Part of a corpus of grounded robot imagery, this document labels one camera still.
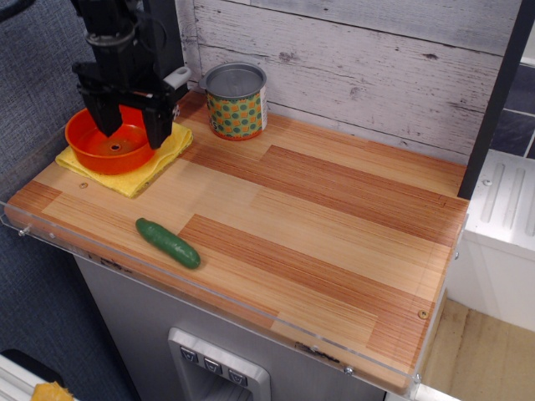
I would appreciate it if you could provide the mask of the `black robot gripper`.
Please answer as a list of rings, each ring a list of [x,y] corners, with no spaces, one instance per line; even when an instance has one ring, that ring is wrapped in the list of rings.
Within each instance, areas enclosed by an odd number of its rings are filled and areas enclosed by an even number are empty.
[[[86,33],[95,61],[75,63],[79,92],[99,131],[112,136],[122,125],[121,106],[137,109],[145,124],[149,145],[158,150],[171,135],[174,107],[153,100],[140,86],[149,55],[139,33]]]

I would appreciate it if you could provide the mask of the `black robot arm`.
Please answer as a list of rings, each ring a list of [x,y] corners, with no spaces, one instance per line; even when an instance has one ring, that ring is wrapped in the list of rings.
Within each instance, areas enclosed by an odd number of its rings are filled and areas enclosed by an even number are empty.
[[[141,112],[150,147],[171,134],[176,103],[187,92],[176,5],[172,1],[75,1],[93,63],[75,63],[79,92],[97,128],[113,135],[120,106]]]

